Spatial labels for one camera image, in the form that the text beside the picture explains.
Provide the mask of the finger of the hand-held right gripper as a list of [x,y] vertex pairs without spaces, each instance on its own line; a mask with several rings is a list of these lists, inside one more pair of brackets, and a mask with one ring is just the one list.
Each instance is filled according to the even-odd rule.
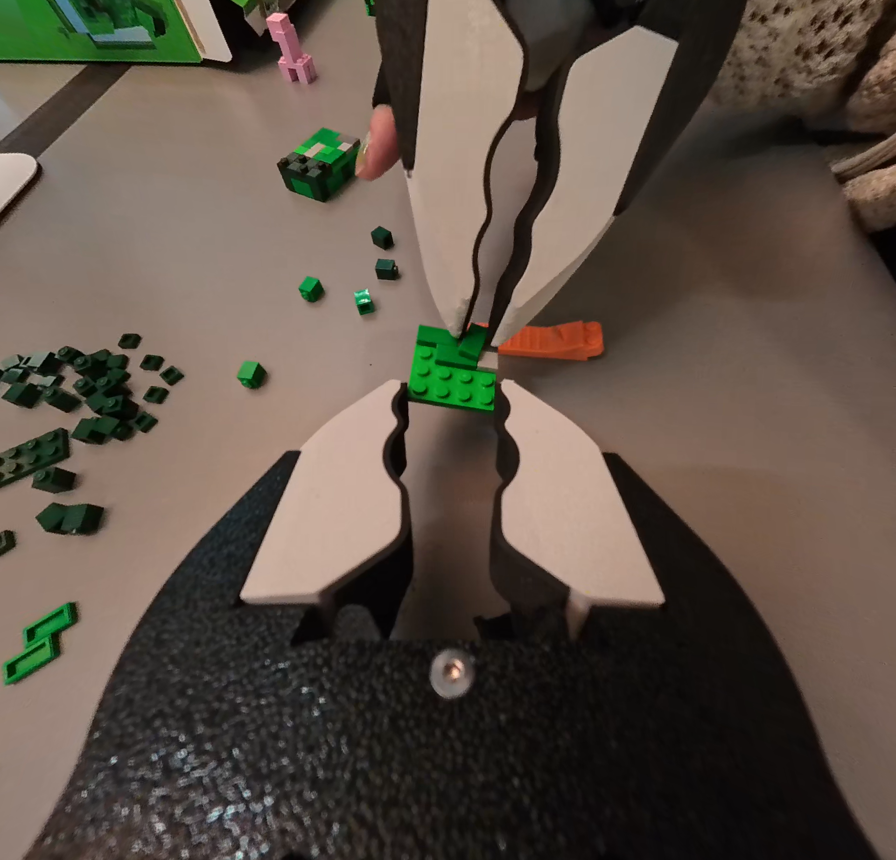
[[487,172],[527,75],[498,0],[428,0],[413,167],[421,261],[445,328],[466,328],[491,217]]
[[634,26],[558,74],[539,113],[536,183],[490,314],[494,344],[532,321],[614,221],[677,51],[676,40]]

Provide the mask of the orange brick separator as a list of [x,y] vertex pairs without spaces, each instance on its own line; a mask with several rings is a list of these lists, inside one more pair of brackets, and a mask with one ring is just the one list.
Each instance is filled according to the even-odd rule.
[[527,325],[497,348],[499,355],[534,359],[587,361],[604,353],[599,322]]

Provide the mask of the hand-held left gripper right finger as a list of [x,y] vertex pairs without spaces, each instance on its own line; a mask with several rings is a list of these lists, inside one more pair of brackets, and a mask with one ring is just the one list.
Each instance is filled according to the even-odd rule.
[[602,451],[513,380],[495,405],[500,485],[489,576],[509,614],[488,633],[574,641],[590,613],[663,608],[666,597]]

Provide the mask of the green lego set box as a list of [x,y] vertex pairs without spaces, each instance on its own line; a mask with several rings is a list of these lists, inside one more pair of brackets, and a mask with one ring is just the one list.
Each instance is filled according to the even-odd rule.
[[201,59],[175,0],[1,0],[2,62]]

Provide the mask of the cream knitted blanket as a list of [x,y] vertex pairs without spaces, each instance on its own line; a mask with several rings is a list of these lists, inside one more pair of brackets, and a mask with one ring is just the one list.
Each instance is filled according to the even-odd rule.
[[895,0],[747,0],[711,96],[833,135],[835,179],[868,234],[895,222]]

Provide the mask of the person's right hand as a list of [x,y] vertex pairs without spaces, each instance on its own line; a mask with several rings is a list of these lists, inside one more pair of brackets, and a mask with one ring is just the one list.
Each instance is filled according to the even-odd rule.
[[361,180],[374,181],[388,172],[398,159],[398,133],[392,107],[377,105],[357,153],[355,175]]

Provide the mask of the green lego plate assembly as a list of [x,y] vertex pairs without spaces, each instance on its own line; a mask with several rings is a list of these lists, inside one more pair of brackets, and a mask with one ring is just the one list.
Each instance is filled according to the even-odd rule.
[[456,349],[460,338],[444,328],[419,326],[408,379],[409,401],[490,414],[495,407],[497,362],[485,358],[491,357],[488,346],[476,363],[464,359]]

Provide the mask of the pile of dark green pieces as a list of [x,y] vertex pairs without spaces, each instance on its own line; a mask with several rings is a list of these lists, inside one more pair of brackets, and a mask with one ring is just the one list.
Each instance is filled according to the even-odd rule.
[[142,337],[125,332],[114,348],[84,352],[73,346],[2,356],[2,400],[25,408],[53,408],[66,416],[73,440],[104,445],[152,431],[182,367],[147,353]]

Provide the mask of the green framed lego tile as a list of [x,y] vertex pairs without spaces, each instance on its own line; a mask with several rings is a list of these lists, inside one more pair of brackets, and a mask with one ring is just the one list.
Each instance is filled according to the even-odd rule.
[[3,663],[4,685],[13,685],[36,673],[39,669],[56,660],[61,653],[59,637],[56,634],[34,642],[22,652]]
[[67,630],[79,620],[77,603],[69,601],[24,627],[23,646],[32,645]]

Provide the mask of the dark green lego plate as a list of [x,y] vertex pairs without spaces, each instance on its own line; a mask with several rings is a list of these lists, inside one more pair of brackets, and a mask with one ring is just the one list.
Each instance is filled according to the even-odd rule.
[[1,487],[61,464],[69,455],[69,432],[64,428],[56,428],[1,451]]

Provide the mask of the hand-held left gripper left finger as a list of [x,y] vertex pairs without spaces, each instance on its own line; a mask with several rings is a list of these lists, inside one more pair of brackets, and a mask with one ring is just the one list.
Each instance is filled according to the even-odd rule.
[[299,451],[240,592],[252,606],[364,608],[392,635],[413,575],[407,384],[391,380],[344,409]]

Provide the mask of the white rounded board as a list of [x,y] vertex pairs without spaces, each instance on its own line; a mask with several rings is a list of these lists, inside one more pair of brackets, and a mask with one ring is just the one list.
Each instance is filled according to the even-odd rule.
[[3,151],[1,153],[1,220],[39,177],[39,161],[29,154]]

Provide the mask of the white cardboard sheet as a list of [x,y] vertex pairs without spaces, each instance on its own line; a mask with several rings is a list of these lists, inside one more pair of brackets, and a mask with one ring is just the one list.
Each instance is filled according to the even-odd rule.
[[210,0],[174,0],[203,60],[230,63],[232,52]]

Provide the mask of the pink lego figure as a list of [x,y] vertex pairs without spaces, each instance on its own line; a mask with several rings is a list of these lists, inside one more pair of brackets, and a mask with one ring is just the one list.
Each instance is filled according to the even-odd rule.
[[287,82],[313,83],[317,78],[315,63],[304,52],[297,31],[286,13],[271,14],[266,18],[272,40],[279,46],[281,57],[278,67]]

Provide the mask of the green lego cube head build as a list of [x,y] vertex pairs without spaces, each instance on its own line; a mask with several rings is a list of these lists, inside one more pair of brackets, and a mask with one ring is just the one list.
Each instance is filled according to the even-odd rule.
[[358,138],[323,127],[280,158],[277,169],[289,191],[326,203],[355,177],[360,145]]

